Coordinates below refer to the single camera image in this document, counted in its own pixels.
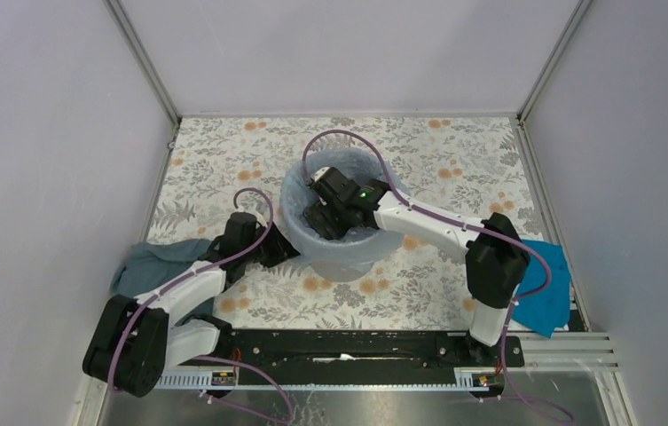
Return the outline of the grey plastic trash bin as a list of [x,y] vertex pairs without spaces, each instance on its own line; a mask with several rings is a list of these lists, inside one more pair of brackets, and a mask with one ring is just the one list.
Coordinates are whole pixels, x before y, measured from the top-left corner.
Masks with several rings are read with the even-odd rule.
[[352,282],[359,280],[371,271],[373,265],[374,262],[347,265],[322,260],[310,263],[312,271],[321,278],[332,282]]

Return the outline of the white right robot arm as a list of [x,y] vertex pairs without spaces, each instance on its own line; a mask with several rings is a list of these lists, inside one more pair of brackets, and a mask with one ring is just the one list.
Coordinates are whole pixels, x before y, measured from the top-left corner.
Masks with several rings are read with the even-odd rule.
[[378,179],[360,185],[334,167],[316,171],[309,188],[318,201],[303,215],[326,240],[340,240],[354,228],[372,228],[416,237],[463,259],[468,290],[476,301],[466,352],[480,366],[500,355],[508,309],[530,264],[507,217],[494,213],[487,219],[464,218],[412,202]]

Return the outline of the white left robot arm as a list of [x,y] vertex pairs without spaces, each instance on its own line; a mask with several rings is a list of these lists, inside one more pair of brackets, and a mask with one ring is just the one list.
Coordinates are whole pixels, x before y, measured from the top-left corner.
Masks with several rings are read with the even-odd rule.
[[239,281],[252,264],[272,268],[299,252],[273,223],[235,211],[212,240],[135,246],[115,280],[82,371],[135,397],[148,394],[164,370],[202,356],[220,365],[232,355],[232,327],[197,313]]

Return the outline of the light blue plastic trash bag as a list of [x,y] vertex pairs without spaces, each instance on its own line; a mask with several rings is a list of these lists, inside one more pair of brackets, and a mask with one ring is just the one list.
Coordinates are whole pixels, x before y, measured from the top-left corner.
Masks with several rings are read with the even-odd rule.
[[308,168],[309,173],[334,167],[360,185],[370,178],[386,180],[374,154],[354,147],[319,151],[296,162],[282,178],[279,207],[285,235],[300,253],[302,264],[324,262],[367,272],[375,262],[401,247],[402,233],[368,227],[353,228],[339,240],[326,240],[319,236],[303,217],[303,211],[319,200],[308,187],[309,176],[303,173],[303,166]]

